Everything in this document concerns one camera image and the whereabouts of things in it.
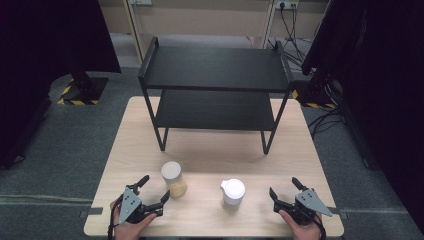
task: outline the shelf top board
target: shelf top board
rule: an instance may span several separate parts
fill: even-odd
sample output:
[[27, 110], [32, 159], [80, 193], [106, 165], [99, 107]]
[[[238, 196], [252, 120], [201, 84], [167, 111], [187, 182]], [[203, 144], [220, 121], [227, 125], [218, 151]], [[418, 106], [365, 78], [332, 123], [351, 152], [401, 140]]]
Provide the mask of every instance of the shelf top board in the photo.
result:
[[143, 68], [139, 78], [147, 88], [254, 92], [288, 88], [281, 54], [270, 49], [157, 45]]

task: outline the white cup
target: white cup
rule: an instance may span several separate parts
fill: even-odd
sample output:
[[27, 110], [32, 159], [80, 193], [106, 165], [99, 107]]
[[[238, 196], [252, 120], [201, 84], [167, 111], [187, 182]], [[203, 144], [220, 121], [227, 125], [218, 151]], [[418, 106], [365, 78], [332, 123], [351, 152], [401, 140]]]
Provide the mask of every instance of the white cup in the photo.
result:
[[243, 182], [238, 179], [222, 181], [221, 190], [223, 191], [225, 205], [230, 206], [238, 206], [246, 192]]

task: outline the glass jar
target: glass jar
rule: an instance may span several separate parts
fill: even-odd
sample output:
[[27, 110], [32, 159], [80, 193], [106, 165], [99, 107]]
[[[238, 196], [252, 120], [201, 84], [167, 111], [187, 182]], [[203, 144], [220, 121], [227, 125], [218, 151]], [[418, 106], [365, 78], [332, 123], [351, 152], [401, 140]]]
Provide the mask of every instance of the glass jar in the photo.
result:
[[185, 193], [187, 184], [183, 180], [180, 164], [167, 162], [162, 166], [161, 173], [172, 198], [178, 198]]

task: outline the gray carpet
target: gray carpet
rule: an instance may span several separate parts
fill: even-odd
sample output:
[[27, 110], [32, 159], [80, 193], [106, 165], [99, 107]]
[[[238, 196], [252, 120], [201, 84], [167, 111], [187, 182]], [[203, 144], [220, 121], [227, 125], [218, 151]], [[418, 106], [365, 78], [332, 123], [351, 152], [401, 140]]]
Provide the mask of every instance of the gray carpet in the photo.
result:
[[[26, 159], [0, 171], [1, 240], [94, 239], [83, 232], [84, 212], [94, 198], [127, 101], [141, 95], [138, 69], [123, 67], [122, 72], [89, 73], [109, 78], [95, 106], [56, 104], [70, 76], [52, 84], [53, 104], [27, 147]], [[299, 73], [295, 77], [304, 78]], [[302, 110], [308, 123], [326, 113]], [[314, 143], [344, 216], [344, 239], [424, 239], [384, 174], [365, 168], [343, 123], [316, 134]]]

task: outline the person's left hand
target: person's left hand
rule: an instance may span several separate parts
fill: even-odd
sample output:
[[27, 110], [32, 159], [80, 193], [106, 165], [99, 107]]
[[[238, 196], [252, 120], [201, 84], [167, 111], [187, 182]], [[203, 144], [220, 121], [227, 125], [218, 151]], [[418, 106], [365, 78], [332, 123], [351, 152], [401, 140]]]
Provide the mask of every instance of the person's left hand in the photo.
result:
[[[115, 201], [110, 203], [110, 209], [115, 205]], [[139, 235], [143, 229], [145, 229], [156, 217], [156, 214], [150, 214], [143, 221], [139, 223], [129, 223], [124, 222], [123, 224], [117, 225], [119, 223], [119, 213], [121, 211], [121, 204], [115, 208], [113, 213], [113, 224], [116, 225], [115, 230], [115, 240], [138, 240]]]

